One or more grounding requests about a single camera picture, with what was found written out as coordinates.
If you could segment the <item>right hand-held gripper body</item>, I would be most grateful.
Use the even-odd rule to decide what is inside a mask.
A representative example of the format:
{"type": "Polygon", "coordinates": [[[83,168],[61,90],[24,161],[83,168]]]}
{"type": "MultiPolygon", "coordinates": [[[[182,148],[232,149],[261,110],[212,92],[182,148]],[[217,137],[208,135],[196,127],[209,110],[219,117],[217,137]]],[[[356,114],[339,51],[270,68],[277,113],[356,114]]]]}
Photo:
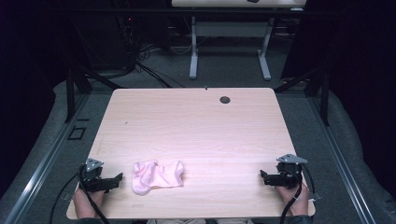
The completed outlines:
{"type": "Polygon", "coordinates": [[[293,154],[286,154],[276,159],[278,164],[277,185],[286,187],[287,189],[295,188],[303,180],[303,166],[307,164],[307,160],[293,154]]]}

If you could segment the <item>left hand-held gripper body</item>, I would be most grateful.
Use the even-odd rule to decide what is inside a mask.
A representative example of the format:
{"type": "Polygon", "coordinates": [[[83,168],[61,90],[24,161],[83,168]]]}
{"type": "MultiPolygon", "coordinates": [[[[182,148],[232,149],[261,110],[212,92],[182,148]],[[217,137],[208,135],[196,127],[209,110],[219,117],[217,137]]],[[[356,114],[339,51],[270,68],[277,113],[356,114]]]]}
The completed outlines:
{"type": "Polygon", "coordinates": [[[88,158],[78,170],[78,187],[88,192],[109,191],[106,181],[101,178],[104,163],[88,158]]]}

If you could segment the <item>person's right hand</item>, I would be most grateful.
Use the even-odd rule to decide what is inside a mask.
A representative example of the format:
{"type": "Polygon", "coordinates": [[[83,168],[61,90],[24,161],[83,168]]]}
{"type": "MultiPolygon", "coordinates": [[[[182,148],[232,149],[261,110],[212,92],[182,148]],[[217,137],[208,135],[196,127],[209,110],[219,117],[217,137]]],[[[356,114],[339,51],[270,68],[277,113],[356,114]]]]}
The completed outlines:
{"type": "Polygon", "coordinates": [[[293,189],[276,187],[276,190],[280,193],[284,203],[288,203],[292,199],[294,199],[295,202],[293,203],[293,207],[303,208],[308,206],[310,191],[305,184],[302,184],[300,187],[295,187],[293,189]]]}

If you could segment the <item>pink sock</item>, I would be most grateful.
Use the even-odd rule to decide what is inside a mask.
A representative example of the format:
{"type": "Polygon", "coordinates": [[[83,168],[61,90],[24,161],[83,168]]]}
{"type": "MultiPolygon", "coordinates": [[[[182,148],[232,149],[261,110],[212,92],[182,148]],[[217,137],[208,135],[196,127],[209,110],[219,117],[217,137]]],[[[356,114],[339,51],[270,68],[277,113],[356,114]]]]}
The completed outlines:
{"type": "Polygon", "coordinates": [[[138,195],[146,195],[155,188],[175,188],[183,186],[185,171],[181,161],[161,166],[156,161],[141,161],[133,165],[132,188],[138,195]]]}

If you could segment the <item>person's left hand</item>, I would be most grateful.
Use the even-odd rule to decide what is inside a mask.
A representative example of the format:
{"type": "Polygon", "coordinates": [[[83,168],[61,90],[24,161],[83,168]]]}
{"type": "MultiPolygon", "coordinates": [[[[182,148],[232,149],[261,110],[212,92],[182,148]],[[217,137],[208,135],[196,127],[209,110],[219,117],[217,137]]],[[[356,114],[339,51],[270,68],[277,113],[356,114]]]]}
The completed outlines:
{"type": "Polygon", "coordinates": [[[94,202],[98,207],[102,205],[105,192],[103,190],[96,192],[85,192],[83,189],[77,189],[73,197],[75,206],[92,206],[94,202]]]}

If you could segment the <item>aluminium floor rail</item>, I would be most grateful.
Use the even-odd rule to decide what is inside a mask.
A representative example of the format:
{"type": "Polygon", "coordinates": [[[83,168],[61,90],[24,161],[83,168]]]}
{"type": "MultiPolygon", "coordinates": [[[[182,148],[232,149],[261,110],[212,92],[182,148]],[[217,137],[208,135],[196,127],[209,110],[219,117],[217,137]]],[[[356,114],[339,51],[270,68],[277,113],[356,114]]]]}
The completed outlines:
{"type": "Polygon", "coordinates": [[[61,103],[55,104],[16,181],[0,200],[0,224],[75,224],[66,216],[71,202],[62,196],[74,191],[75,174],[92,145],[100,116],[91,111],[93,102],[90,95],[78,97],[77,112],[67,123],[61,103]]]}
{"type": "Polygon", "coordinates": [[[361,188],[356,182],[355,177],[351,173],[347,161],[341,151],[341,148],[332,132],[330,125],[326,125],[322,120],[319,113],[319,103],[317,99],[308,98],[308,103],[313,110],[315,117],[318,120],[321,130],[324,132],[328,144],[330,145],[330,153],[332,154],[332,160],[336,167],[338,174],[340,175],[347,194],[353,203],[355,211],[360,218],[361,224],[377,224],[375,217],[373,216],[366,200],[363,197],[361,188]]]}

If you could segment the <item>black metal frame stand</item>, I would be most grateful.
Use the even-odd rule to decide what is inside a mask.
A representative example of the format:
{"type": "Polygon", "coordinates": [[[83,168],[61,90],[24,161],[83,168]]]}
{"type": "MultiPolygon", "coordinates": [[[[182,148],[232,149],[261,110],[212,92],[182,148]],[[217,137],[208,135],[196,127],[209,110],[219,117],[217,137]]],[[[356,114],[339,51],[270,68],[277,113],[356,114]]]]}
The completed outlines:
{"type": "Polygon", "coordinates": [[[82,94],[90,94],[92,85],[88,81],[91,77],[112,90],[120,89],[120,85],[100,76],[98,73],[84,66],[74,66],[69,69],[66,77],[66,102],[67,116],[65,122],[69,122],[76,114],[75,88],[82,94]]]}
{"type": "Polygon", "coordinates": [[[320,93],[319,116],[323,123],[326,126],[329,126],[328,108],[330,95],[330,76],[324,68],[315,68],[302,76],[292,78],[286,84],[275,88],[275,92],[280,93],[286,91],[306,79],[308,82],[304,88],[304,95],[306,97],[315,97],[318,93],[320,93]]]}

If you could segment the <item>white desk with metal legs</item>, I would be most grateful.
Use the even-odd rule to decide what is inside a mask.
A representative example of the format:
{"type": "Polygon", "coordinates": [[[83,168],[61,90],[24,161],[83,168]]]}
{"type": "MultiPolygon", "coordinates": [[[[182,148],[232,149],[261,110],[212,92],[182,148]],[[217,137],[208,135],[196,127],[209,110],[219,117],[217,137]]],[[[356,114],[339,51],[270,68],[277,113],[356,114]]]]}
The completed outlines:
{"type": "MultiPolygon", "coordinates": [[[[173,7],[224,8],[270,8],[303,9],[307,0],[172,0],[173,7]]],[[[274,18],[268,21],[198,21],[191,17],[191,66],[190,78],[197,78],[198,48],[197,38],[202,37],[261,37],[262,48],[257,51],[262,76],[270,80],[271,75],[266,61],[266,51],[274,27],[274,18]]]]}

